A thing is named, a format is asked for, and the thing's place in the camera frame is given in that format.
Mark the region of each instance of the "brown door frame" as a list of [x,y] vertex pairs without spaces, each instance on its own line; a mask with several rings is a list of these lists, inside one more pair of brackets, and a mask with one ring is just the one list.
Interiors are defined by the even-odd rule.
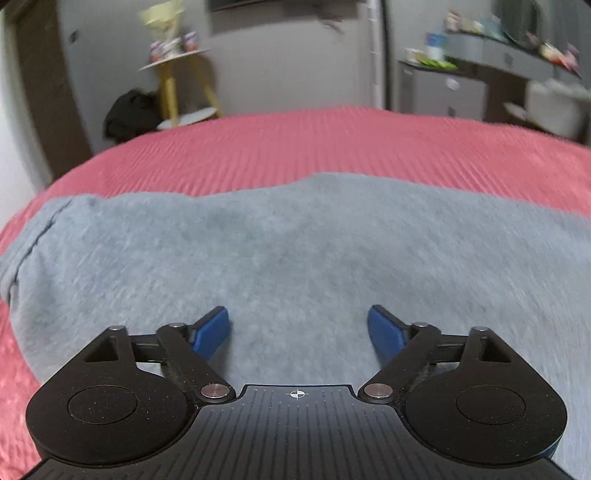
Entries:
[[[78,111],[62,45],[59,0],[13,0],[7,10],[7,23],[12,26],[9,30],[15,54],[15,76],[18,77],[27,116],[37,137],[36,144],[43,152],[43,164],[51,172],[50,177],[56,180],[92,158],[92,149]],[[51,25],[43,23],[50,19]],[[48,63],[47,56],[39,51],[35,43],[38,35],[50,42],[46,47],[55,55],[53,62]],[[50,69],[46,72],[50,80],[48,83],[37,83],[39,71],[31,60]],[[54,90],[59,90],[56,99],[59,97],[60,100],[52,100],[56,93]],[[64,136],[67,135],[70,136],[68,146],[64,143]]]
[[1,88],[4,90],[5,103],[10,110],[11,130],[22,151],[25,168],[36,190],[44,190],[53,181],[53,174],[49,168],[33,118],[29,112],[24,85],[22,84],[20,66],[17,54],[15,23],[26,13],[26,9],[35,1],[43,0],[12,0],[0,13],[0,28],[4,29],[3,40],[0,44],[4,55],[5,73]]

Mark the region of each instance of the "pink item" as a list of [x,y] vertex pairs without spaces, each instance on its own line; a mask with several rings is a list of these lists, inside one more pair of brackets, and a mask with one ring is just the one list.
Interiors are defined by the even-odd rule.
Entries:
[[150,45],[150,62],[162,60],[162,42],[155,41]]
[[[591,151],[511,126],[362,108],[240,116],[144,135],[97,155],[40,193],[0,234],[0,253],[41,205],[93,193],[191,196],[348,172],[484,192],[591,216]],[[24,424],[38,388],[0,301],[0,478],[39,457]]]
[[185,34],[183,38],[185,51],[188,52],[197,50],[197,32],[189,32]]

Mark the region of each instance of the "white wall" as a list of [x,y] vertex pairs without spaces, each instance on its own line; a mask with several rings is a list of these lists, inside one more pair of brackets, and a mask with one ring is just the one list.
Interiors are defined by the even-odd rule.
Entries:
[[[151,37],[138,12],[158,0],[59,0],[70,81],[94,153],[111,144],[102,122],[118,96],[157,88],[148,61]],[[371,31],[365,4],[331,2],[334,27],[314,15],[291,15],[301,2],[264,2],[210,14],[206,0],[185,0],[183,22],[211,50],[204,66],[223,113],[261,113],[341,104],[371,104]],[[70,44],[69,35],[79,39]],[[175,64],[181,109],[205,105],[194,71]]]
[[579,67],[583,83],[590,88],[591,7],[584,0],[556,0],[553,23],[556,31],[556,46],[564,50],[567,43],[572,43],[580,50]]
[[38,175],[22,143],[22,129],[12,98],[12,77],[4,48],[5,33],[4,13],[0,12],[0,228],[34,197],[38,189],[34,181]]
[[542,10],[542,35],[544,39],[551,44],[554,44],[554,28],[553,28],[553,17],[554,17],[554,1],[563,0],[536,0],[540,9]]

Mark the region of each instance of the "screw head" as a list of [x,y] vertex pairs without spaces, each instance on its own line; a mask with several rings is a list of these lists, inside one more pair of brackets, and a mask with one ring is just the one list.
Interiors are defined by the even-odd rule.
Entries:
[[363,389],[365,394],[371,398],[388,398],[394,390],[390,385],[386,385],[385,383],[371,383],[366,385]]
[[223,398],[230,393],[227,385],[210,383],[201,389],[201,395],[207,398]]

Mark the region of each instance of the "cabinet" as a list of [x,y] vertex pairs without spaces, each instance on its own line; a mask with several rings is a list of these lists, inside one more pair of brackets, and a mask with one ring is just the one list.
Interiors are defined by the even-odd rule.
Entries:
[[400,111],[417,115],[482,120],[487,87],[484,82],[447,71],[400,65]]
[[556,71],[556,75],[554,75],[554,78],[556,78],[557,80],[564,82],[567,85],[572,85],[574,83],[582,83],[581,79],[577,77],[574,73],[570,73],[568,70],[558,66],[554,67],[554,69]]
[[538,82],[545,82],[554,76],[554,67],[550,62],[493,40],[484,42],[482,63]]

